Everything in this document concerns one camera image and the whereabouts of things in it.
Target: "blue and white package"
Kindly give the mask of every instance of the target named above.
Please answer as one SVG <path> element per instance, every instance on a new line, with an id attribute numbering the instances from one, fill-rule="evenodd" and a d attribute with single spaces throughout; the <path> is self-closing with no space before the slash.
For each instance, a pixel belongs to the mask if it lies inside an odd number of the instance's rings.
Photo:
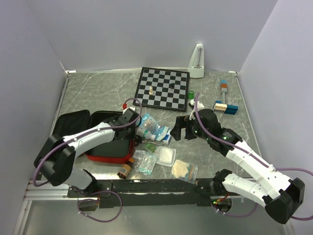
<path id="1" fill-rule="evenodd" d="M 145 116 L 143 116 L 139 127 L 146 129 L 155 135 L 156 141 L 161 141 L 166 136 L 168 131 L 167 126 L 160 126 L 159 123 L 153 117 L 151 117 L 150 114 L 145 114 Z"/>
<path id="2" fill-rule="evenodd" d="M 172 136 L 171 136 L 171 130 L 172 129 L 168 129 L 168 132 L 166 133 L 166 136 L 164 137 L 163 143 L 164 144 L 170 144 L 171 140 L 172 140 Z"/>

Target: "marble countertop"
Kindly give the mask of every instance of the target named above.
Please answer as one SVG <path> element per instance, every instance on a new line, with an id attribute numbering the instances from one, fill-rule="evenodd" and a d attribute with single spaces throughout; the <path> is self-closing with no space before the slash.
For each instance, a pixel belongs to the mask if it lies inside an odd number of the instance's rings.
<path id="1" fill-rule="evenodd" d="M 122 104 L 130 97 L 134 97 L 140 73 L 72 73 L 62 101 L 59 115 L 88 109 L 90 113 L 99 110 L 122 111 Z M 223 115 L 217 113 L 222 127 L 233 129 L 239 134 L 250 147 L 258 153 L 257 144 L 252 132 L 247 112 L 243 103 L 237 79 L 232 73 L 208 72 L 204 78 L 190 79 L 189 90 L 201 92 L 199 100 L 207 108 L 212 108 L 215 100 L 221 100 L 220 81 L 224 79 L 228 83 L 226 102 L 235 103 L 239 106 L 236 115 Z M 186 113 L 167 111 L 161 109 L 144 108 L 142 115 L 148 112 L 161 125 L 173 127 L 176 116 L 184 116 L 191 112 L 188 107 Z M 185 140 L 184 131 L 180 141 L 172 140 L 170 147 L 177 150 L 176 159 L 198 165 L 197 178 L 212 178 L 215 173 L 222 169 L 229 169 L 241 177 L 249 175 L 234 164 L 231 160 L 223 157 L 220 153 L 212 150 L 201 139 Z M 80 156 L 74 165 L 79 169 L 86 169 L 97 179 L 118 179 L 117 172 L 121 165 L 106 164 L 90 161 L 86 156 Z M 152 175 L 147 176 L 133 170 L 128 179 L 170 179 L 171 167 L 156 164 Z"/>

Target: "chessboard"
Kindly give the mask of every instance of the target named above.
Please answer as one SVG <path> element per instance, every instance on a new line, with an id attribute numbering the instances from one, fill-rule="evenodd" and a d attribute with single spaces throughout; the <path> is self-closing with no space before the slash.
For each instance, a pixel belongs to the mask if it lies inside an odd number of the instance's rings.
<path id="1" fill-rule="evenodd" d="M 142 106 L 186 112 L 189 73 L 143 67 L 135 98 Z"/>

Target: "clear plastic bag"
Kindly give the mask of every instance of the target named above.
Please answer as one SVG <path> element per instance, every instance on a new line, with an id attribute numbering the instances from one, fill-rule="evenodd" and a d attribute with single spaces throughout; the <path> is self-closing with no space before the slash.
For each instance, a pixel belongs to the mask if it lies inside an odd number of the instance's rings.
<path id="1" fill-rule="evenodd" d="M 176 160 L 172 168 L 172 175 L 191 184 L 195 184 L 197 173 L 198 166 L 196 164 L 185 163 L 181 160 Z"/>
<path id="2" fill-rule="evenodd" d="M 156 147 L 155 154 L 158 154 L 158 160 L 156 164 L 173 166 L 175 162 L 176 149 L 165 146 Z"/>
<path id="3" fill-rule="evenodd" d="M 144 150 L 136 149 L 133 158 L 135 158 L 134 169 L 144 174 L 151 175 L 157 162 L 157 155 L 148 153 Z"/>

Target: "cable tie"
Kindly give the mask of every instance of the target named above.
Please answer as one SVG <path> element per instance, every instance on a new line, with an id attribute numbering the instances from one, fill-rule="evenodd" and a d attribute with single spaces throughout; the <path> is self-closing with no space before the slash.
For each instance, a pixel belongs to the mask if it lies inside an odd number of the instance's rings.
<path id="1" fill-rule="evenodd" d="M 270 164 L 270 165 L 268 166 L 268 170 L 269 170 L 269 171 L 276 171 L 275 167 L 273 167 L 273 164 Z"/>
<path id="2" fill-rule="evenodd" d="M 251 151 L 248 153 L 248 155 L 247 155 L 247 156 L 250 156 L 252 153 L 254 153 L 254 151 L 253 151 L 253 150 L 251 150 Z"/>

